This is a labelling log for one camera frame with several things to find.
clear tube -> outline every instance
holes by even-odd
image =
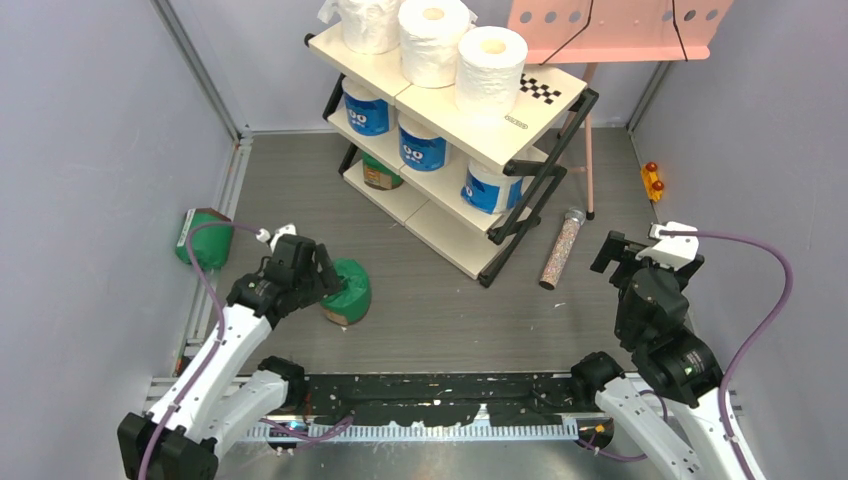
[[[565,212],[562,230],[560,230],[554,248],[551,250],[551,256],[548,257],[548,263],[545,264],[545,269],[542,271],[542,278],[539,279],[539,285],[542,288],[546,290],[556,288],[559,277],[565,268],[565,262],[571,253],[571,247],[574,246],[574,240],[577,239],[577,233],[585,221],[586,213],[579,208],[572,207]]]

gray floor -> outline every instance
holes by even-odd
[[[549,132],[537,146],[548,151]],[[563,164],[579,165],[582,131]],[[628,355],[613,335],[616,291],[589,265],[609,230],[644,238],[656,218],[623,129],[594,131],[597,218],[586,222],[555,291],[537,284],[568,207],[585,206],[585,176],[569,174],[491,288],[485,289],[430,250],[336,173],[347,148],[337,134],[259,136],[247,168],[236,219],[268,229],[294,222],[324,242],[330,255],[368,271],[373,303],[343,330],[318,307],[284,319],[245,364],[291,358],[307,371],[468,372],[567,370],[605,350]],[[239,234],[220,285],[258,267],[267,247]]]

orange object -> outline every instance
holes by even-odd
[[[645,185],[645,192],[652,202],[656,203],[662,198],[662,192],[665,190],[665,183],[660,180],[657,172],[659,166],[654,162],[648,162],[642,167],[642,183]]]

white wall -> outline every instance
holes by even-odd
[[[338,72],[308,51],[307,33],[327,26],[315,18],[323,0],[171,0],[230,110],[254,131],[326,130],[321,112]],[[478,25],[505,26],[510,0],[465,0]],[[624,125],[655,64],[598,67],[596,125]],[[570,65],[574,75],[583,65]]]
[[[231,141],[148,1],[0,2],[0,478],[123,478]]]
[[[637,130],[663,220],[768,240],[794,296],[734,382],[772,480],[845,478],[848,452],[848,4],[737,1],[704,62],[677,64]],[[715,240],[693,278],[697,331],[726,366],[783,287],[767,254]]]

toilet paper roll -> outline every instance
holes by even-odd
[[[501,27],[479,27],[459,42],[456,73],[456,106],[472,115],[502,117],[512,111],[527,42]]]
[[[398,46],[398,11],[403,0],[327,0],[318,18],[342,18],[342,38],[357,53],[380,54]]]
[[[350,77],[342,80],[342,90],[347,108],[347,121],[356,133],[366,136],[382,135],[395,128],[395,107],[354,82]]]
[[[512,209],[521,199],[522,180],[524,177],[493,173],[476,160],[469,160],[461,195],[478,210],[502,213]]]
[[[404,114],[398,116],[400,158],[413,170],[431,172],[450,161],[451,145],[429,128]]]
[[[403,76],[419,87],[453,85],[459,41],[472,16],[459,0],[406,0],[398,14]]]

